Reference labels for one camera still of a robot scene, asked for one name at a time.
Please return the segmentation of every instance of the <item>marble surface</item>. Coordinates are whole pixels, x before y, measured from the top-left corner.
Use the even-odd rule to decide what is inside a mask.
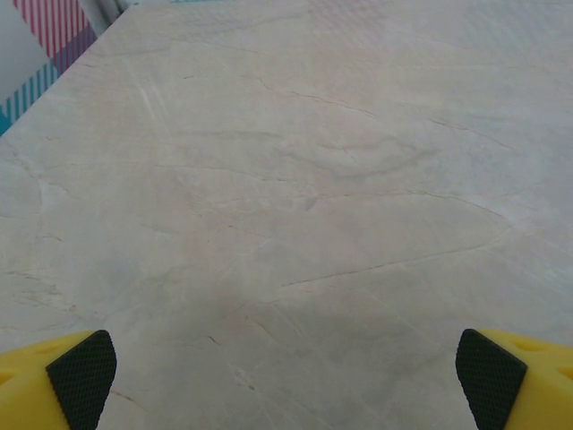
[[[101,429],[475,428],[462,330],[573,344],[572,21],[130,9],[0,140],[2,348],[109,330]]]

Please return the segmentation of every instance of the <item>striped fabric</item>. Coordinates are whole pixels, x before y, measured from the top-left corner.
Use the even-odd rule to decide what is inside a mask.
[[[96,40],[78,0],[13,0],[13,6],[44,49],[47,62],[0,104],[0,135]]]

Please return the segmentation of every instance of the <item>marble countertop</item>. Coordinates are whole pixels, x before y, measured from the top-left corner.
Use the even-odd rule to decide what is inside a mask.
[[[129,9],[0,139],[2,348],[109,330],[101,429],[475,428],[462,330],[573,344],[572,21]]]

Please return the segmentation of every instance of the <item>yellow plastic piece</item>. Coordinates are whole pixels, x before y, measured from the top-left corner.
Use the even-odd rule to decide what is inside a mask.
[[[46,366],[88,338],[82,331],[0,354],[0,427],[68,430]]]
[[[527,365],[504,430],[573,429],[573,348],[505,331],[479,332]]]

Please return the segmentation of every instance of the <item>black textured pad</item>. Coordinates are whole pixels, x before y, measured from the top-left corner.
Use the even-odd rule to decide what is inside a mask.
[[[115,377],[114,345],[95,331],[46,367],[70,430],[95,430]]]
[[[479,430],[502,430],[527,365],[475,330],[466,330],[456,355],[458,379]]]

